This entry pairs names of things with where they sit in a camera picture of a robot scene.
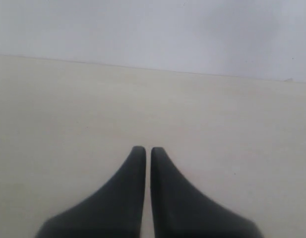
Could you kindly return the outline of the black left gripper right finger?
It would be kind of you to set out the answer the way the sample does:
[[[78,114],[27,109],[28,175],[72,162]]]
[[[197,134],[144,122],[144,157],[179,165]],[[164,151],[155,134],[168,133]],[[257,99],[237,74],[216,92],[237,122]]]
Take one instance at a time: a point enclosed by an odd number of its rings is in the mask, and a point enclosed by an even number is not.
[[[151,205],[157,238],[261,238],[254,222],[195,188],[162,147],[151,150]]]

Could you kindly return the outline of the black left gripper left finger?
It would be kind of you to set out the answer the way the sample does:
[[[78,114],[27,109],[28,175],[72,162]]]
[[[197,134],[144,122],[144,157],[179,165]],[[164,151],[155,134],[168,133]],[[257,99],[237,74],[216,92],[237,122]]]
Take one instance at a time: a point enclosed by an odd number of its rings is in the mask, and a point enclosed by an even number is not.
[[[134,146],[122,166],[98,191],[48,219],[36,237],[140,237],[145,180],[146,150]]]

